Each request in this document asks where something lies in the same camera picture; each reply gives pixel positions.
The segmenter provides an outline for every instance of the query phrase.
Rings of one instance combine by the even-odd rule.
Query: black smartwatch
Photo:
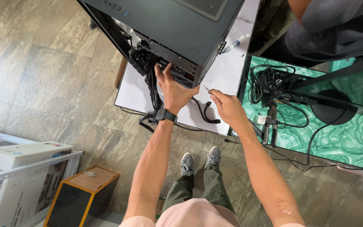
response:
[[[178,117],[177,115],[174,115],[173,113],[167,111],[167,109],[162,108],[158,110],[157,116],[155,117],[156,120],[161,121],[164,119],[171,120],[173,122],[173,125],[177,122]]]

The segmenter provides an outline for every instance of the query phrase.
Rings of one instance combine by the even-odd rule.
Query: finger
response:
[[[160,67],[159,67],[158,63],[155,65],[155,75],[157,76],[158,80],[164,81],[164,75],[160,71]]]
[[[211,89],[211,92],[215,97],[217,97],[221,101],[227,98],[227,95],[222,93],[220,90]]]
[[[217,108],[219,110],[222,109],[222,102],[220,101],[219,98],[217,98],[215,95],[210,95],[210,98],[215,102],[215,105],[217,105]]]
[[[170,73],[171,69],[172,69],[172,63],[169,63],[169,64],[167,65],[166,69],[164,69],[164,71],[163,71],[164,77],[165,77],[167,80],[171,80],[171,79],[173,79],[172,74]]]
[[[196,86],[195,88],[192,89],[193,90],[193,94],[197,95],[200,92],[200,85]]]
[[[160,83],[160,80],[158,81],[158,86],[160,87],[161,90],[163,90],[162,89],[162,84]]]

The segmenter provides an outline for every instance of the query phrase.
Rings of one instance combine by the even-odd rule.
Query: scar on arm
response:
[[[291,208],[290,204],[288,203],[288,200],[277,198],[277,201],[275,203],[276,207],[280,209],[284,214],[288,214],[290,216],[295,215],[295,211],[294,209]]]

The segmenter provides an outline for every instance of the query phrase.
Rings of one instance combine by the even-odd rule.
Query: hand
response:
[[[183,108],[191,97],[197,95],[200,86],[193,89],[188,89],[175,81],[170,74],[172,64],[168,64],[163,74],[160,71],[158,64],[155,65],[155,74],[158,78],[158,85],[163,91],[164,95],[164,108],[174,115],[177,115],[181,108]]]
[[[216,89],[211,89],[211,92],[212,95],[210,97],[217,105],[219,116],[231,126],[236,133],[239,134],[253,130],[246,112],[236,96],[225,95]]]

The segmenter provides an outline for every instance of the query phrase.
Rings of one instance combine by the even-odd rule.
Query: white tabletop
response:
[[[248,20],[249,23],[241,19],[236,19],[226,38],[226,46],[238,40],[240,36],[252,34],[259,4],[260,0],[246,0],[244,2],[238,18]],[[245,42],[231,50],[229,53],[221,54],[216,57],[214,63],[201,82],[199,94],[194,96],[201,104],[202,110],[204,110],[207,101],[212,102],[210,95],[203,85],[209,89],[218,89],[225,94],[237,95],[248,48],[249,42]],[[163,93],[159,87],[158,92],[163,100]],[[127,63],[114,104],[143,113],[153,110],[148,85],[144,82],[144,77],[142,77],[130,63]],[[208,107],[206,115],[211,120],[221,119],[214,103]],[[190,100],[188,104],[180,110],[178,122],[221,135],[227,135],[229,129],[229,125],[222,120],[220,124],[206,123],[201,117],[197,104],[193,100]]]

